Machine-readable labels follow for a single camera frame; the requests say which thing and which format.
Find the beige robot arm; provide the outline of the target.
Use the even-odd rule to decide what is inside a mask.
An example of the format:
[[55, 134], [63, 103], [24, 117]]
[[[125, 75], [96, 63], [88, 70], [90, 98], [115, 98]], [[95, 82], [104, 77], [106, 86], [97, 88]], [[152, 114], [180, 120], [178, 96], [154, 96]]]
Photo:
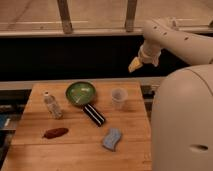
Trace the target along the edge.
[[145, 21], [143, 37], [129, 71], [158, 65], [163, 49], [188, 64], [155, 92], [152, 171], [213, 171], [213, 37], [183, 32], [173, 19]]

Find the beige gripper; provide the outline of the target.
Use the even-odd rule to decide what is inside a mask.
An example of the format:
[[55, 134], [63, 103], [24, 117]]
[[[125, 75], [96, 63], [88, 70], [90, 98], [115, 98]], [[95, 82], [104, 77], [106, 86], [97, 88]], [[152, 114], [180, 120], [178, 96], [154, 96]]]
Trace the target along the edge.
[[135, 57], [128, 66], [130, 73], [139, 69], [144, 64], [153, 64], [155, 67], [159, 64], [159, 57], [161, 55], [161, 48], [156, 45], [144, 43], [140, 46], [138, 57]]

